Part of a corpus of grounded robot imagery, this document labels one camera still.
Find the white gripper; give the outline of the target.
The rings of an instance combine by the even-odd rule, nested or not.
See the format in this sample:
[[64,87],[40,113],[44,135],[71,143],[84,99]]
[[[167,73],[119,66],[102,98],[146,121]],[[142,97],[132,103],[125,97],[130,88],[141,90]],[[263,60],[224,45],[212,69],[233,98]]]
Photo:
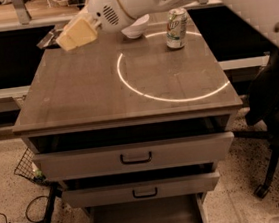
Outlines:
[[[88,12],[100,22],[105,32],[117,32],[132,25],[133,18],[127,14],[120,0],[89,0]],[[98,38],[97,21],[91,16],[81,16],[69,22],[56,39],[66,51],[92,43]]]

